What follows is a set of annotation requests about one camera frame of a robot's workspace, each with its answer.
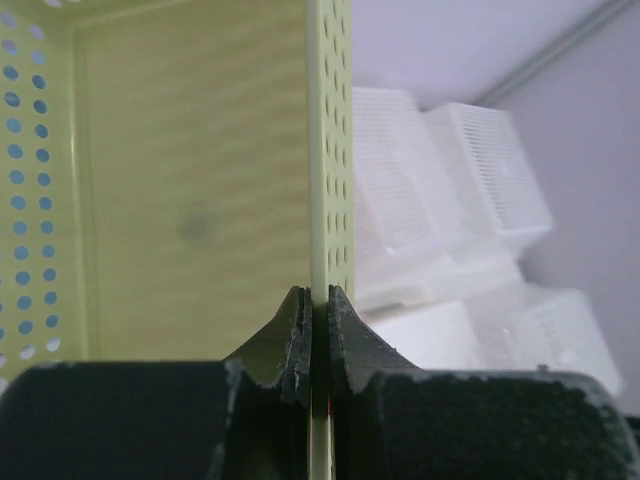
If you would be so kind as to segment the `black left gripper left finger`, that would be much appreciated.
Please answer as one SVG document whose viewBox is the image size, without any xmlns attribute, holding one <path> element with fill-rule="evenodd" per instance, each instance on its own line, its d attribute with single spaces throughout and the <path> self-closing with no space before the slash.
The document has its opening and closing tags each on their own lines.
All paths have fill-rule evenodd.
<svg viewBox="0 0 640 480">
<path fill-rule="evenodd" d="M 47 362 L 1 397 L 5 479 L 304 479 L 312 305 L 221 360 Z"/>
</svg>

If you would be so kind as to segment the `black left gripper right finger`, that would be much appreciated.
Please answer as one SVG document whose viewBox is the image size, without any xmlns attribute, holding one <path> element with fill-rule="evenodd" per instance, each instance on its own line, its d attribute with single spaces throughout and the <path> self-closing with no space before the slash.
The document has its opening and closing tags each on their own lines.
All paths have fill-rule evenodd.
<svg viewBox="0 0 640 480">
<path fill-rule="evenodd" d="M 593 378 L 423 370 L 331 287 L 327 305 L 340 479 L 635 479 L 634 427 Z"/>
</svg>

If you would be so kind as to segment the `white perforated basket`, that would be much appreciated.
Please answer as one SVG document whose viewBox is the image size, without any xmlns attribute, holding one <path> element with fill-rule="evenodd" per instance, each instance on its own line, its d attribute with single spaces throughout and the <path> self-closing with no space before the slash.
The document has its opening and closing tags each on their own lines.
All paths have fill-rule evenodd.
<svg viewBox="0 0 640 480">
<path fill-rule="evenodd" d="M 362 310 L 499 284 L 412 94 L 352 91 L 355 302 Z"/>
<path fill-rule="evenodd" d="M 553 216 L 508 112 L 449 103 L 423 119 L 474 240 L 520 258 L 552 231 Z"/>
<path fill-rule="evenodd" d="M 583 292 L 520 282 L 464 303 L 488 367 L 577 372 L 614 396 L 623 392 L 624 380 Z"/>
</svg>

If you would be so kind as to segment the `yellow-green basket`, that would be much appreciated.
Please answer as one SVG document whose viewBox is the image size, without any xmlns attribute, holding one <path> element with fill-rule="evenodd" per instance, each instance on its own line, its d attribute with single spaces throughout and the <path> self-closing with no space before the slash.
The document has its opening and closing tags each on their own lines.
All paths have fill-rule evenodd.
<svg viewBox="0 0 640 480">
<path fill-rule="evenodd" d="M 348 1 L 1 5 L 1 397 L 47 362 L 221 360 L 354 275 Z"/>
</svg>

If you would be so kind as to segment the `small white basket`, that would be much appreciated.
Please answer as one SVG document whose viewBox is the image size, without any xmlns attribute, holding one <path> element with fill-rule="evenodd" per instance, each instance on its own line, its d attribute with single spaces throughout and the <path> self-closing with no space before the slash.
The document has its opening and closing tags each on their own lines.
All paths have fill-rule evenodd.
<svg viewBox="0 0 640 480">
<path fill-rule="evenodd" d="M 471 317 L 459 301 L 398 307 L 366 314 L 364 321 L 422 369 L 471 370 L 486 366 Z"/>
</svg>

